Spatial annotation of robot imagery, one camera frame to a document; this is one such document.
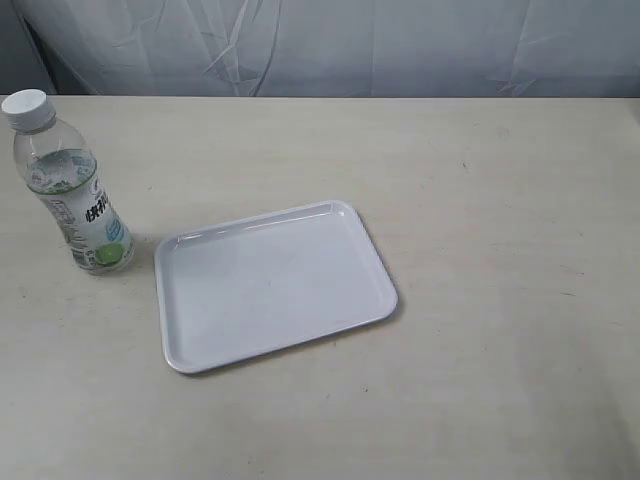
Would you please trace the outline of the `clear plastic drink bottle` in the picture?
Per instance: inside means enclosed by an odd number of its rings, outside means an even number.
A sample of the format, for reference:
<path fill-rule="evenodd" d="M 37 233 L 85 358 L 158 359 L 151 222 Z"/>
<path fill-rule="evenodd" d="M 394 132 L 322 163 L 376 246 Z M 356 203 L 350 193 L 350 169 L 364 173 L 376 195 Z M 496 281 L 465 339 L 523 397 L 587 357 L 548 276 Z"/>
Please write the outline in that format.
<path fill-rule="evenodd" d="M 81 133 L 57 116 L 38 89 L 7 96 L 1 110 L 14 131 L 16 168 L 55 219 L 75 264 L 95 275 L 127 266 L 133 236 L 113 208 Z"/>

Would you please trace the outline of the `white rectangular plastic tray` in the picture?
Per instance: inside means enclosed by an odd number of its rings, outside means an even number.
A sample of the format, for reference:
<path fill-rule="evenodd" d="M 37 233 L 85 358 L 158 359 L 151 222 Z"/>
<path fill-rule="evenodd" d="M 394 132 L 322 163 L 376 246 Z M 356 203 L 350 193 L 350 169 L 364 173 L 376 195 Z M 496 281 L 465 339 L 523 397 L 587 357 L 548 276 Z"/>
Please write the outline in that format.
<path fill-rule="evenodd" d="M 339 200 L 170 236 L 154 268 L 164 358 L 186 375 L 383 321 L 398 304 L 358 212 Z"/>

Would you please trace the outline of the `white wrinkled backdrop cloth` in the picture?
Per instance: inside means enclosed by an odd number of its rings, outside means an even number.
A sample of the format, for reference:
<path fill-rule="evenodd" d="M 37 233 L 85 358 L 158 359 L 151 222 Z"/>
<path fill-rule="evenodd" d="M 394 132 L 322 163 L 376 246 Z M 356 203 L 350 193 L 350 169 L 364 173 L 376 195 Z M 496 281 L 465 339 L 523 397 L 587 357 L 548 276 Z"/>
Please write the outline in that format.
<path fill-rule="evenodd" d="M 635 1 L 5 1 L 1 90 L 635 97 Z"/>

